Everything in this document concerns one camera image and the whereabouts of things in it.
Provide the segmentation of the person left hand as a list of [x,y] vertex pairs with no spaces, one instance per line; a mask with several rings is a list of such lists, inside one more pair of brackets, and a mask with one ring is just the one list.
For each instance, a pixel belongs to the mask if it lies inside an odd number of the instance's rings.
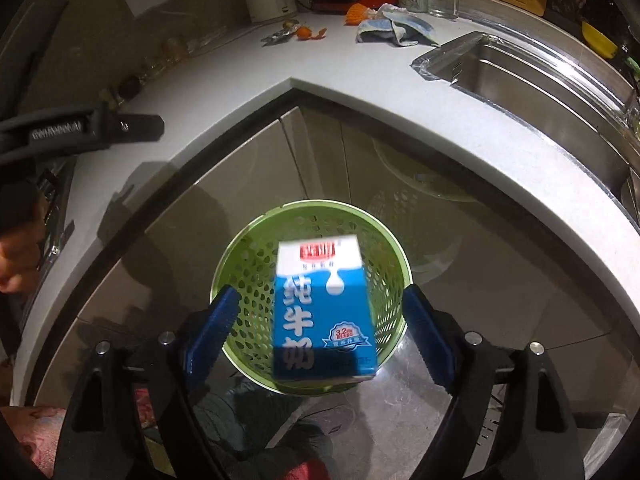
[[43,237],[44,224],[41,219],[23,223],[1,235],[2,294],[30,294],[35,289]]

